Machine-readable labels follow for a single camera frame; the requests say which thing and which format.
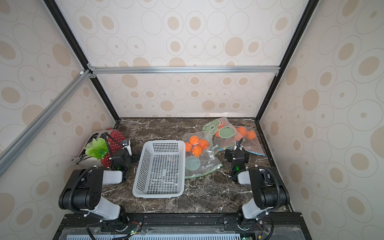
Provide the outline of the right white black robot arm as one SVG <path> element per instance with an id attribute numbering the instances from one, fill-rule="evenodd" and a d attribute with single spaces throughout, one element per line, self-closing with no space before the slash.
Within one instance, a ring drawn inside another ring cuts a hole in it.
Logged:
<path id="1" fill-rule="evenodd" d="M 241 219 L 258 220 L 290 203 L 289 192 L 275 167 L 248 167 L 250 153 L 243 147 L 243 138 L 232 150 L 225 151 L 231 163 L 230 177 L 239 185 L 251 186 L 253 197 L 241 206 Z"/>

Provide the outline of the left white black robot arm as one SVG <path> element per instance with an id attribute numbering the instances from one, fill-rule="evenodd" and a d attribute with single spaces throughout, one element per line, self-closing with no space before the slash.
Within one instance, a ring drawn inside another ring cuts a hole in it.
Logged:
<path id="1" fill-rule="evenodd" d="M 59 196 L 59 207 L 85 217 L 95 216 L 102 221 L 128 223 L 125 208 L 105 199 L 102 188 L 129 178 L 132 156 L 130 140 L 119 131 L 94 132 L 74 160 L 76 164 L 90 161 L 92 166 L 71 173 Z"/>

